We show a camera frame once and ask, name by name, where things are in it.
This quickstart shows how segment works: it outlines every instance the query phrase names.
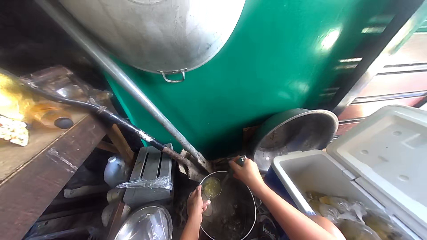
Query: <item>white cooler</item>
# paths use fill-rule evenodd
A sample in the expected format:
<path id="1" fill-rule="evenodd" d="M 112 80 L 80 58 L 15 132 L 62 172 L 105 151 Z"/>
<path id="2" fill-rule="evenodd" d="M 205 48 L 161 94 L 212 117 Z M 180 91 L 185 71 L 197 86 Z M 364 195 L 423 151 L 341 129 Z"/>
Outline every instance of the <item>white cooler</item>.
<path id="1" fill-rule="evenodd" d="M 427 240 L 427 111 L 383 107 L 326 148 L 274 158 L 296 207 L 312 212 L 305 192 L 347 196 L 385 210 L 414 239 Z"/>

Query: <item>stainless steel pot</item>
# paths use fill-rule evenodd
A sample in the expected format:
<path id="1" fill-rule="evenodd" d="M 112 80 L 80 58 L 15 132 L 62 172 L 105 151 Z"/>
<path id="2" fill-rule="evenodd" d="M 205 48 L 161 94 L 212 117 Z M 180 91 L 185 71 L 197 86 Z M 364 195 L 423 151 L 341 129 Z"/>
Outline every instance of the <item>stainless steel pot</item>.
<path id="1" fill-rule="evenodd" d="M 290 109 L 273 115 L 256 130 L 250 143 L 250 157 L 264 174 L 277 156 L 324 149 L 337 129 L 338 118 L 331 111 Z"/>
<path id="2" fill-rule="evenodd" d="M 224 46 L 245 0 L 60 0 L 124 62 L 144 71 L 198 68 Z"/>
<path id="3" fill-rule="evenodd" d="M 206 176 L 200 184 L 210 177 L 221 182 L 228 172 L 218 171 Z M 229 178 L 222 185 L 221 193 L 211 199 L 200 227 L 211 239 L 241 240 L 249 235 L 256 221 L 256 205 L 251 190 L 240 180 Z"/>

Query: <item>metal pole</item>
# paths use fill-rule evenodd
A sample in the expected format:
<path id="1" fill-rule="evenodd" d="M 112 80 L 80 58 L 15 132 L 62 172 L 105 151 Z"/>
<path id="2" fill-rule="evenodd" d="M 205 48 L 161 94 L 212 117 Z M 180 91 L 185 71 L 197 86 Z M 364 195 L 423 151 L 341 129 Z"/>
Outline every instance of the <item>metal pole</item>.
<path id="1" fill-rule="evenodd" d="M 109 58 L 104 50 L 95 43 L 78 23 L 59 6 L 58 2 L 36 0 L 36 3 L 57 22 L 94 60 L 107 71 L 128 93 L 130 93 L 174 138 L 182 147 L 197 159 L 197 163 L 212 172 L 210 163 L 199 153 L 176 127 L 163 115 L 151 100 L 136 86 L 117 64 Z"/>

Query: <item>black rubber hose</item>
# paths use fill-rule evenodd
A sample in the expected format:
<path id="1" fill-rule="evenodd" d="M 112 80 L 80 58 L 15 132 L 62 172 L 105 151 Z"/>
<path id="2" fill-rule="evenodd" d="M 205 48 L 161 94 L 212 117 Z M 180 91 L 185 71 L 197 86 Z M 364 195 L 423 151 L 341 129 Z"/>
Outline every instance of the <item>black rubber hose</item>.
<path id="1" fill-rule="evenodd" d="M 127 128 L 128 130 L 130 130 L 133 133 L 135 133 L 136 135 L 138 135 L 139 138 L 148 142 L 150 145 L 152 145 L 156 149 L 158 149 L 158 150 L 166 153 L 167 155 L 171 156 L 171 158 L 175 159 L 179 163 L 186 165 L 188 168 L 192 168 L 192 169 L 196 168 L 195 165 L 190 160 L 188 160 L 186 157 L 175 152 L 173 149 L 171 149 L 171 148 L 167 147 L 166 145 L 164 145 L 163 143 L 159 142 L 157 139 L 148 135 L 146 132 L 144 132 L 143 130 L 141 130 L 137 126 L 135 126 L 135 125 L 129 123 L 128 121 L 124 120 L 122 117 L 110 112 L 109 110 L 107 110 L 107 108 L 105 106 L 99 106 L 99 105 L 90 104 L 87 102 L 81 102 L 81 101 L 76 101 L 76 100 L 68 99 L 65 97 L 61 97 L 61 96 L 58 96 L 56 94 L 52 94 L 52 93 L 46 92 L 44 90 L 41 90 L 39 87 L 35 86 L 28 79 L 25 79 L 25 78 L 19 78 L 19 79 L 20 79 L 20 82 L 24 86 L 28 87 L 32 92 L 39 94 L 39 95 L 45 97 L 46 99 L 54 101 L 54 102 L 63 103 L 63 104 L 71 105 L 71 106 L 77 106 L 77 107 L 81 107 L 81 108 L 85 108 L 87 110 L 90 110 L 91 112 L 94 112 L 94 113 L 98 114 L 99 116 L 104 117 L 104 118 L 108 119 L 109 121 L 111 121 L 111 122 L 113 122 L 119 126 Z"/>

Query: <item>green wall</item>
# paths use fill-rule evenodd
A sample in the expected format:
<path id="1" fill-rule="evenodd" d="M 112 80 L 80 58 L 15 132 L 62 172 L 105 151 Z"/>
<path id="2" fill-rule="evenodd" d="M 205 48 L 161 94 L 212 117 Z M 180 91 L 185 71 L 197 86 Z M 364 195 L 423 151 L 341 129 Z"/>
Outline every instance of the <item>green wall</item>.
<path id="1" fill-rule="evenodd" d="M 315 108 L 386 0 L 246 0 L 220 52 L 182 83 L 119 65 L 208 159 L 240 149 L 242 128 L 291 108 Z M 175 139 L 110 76 L 130 120 L 163 143 Z"/>

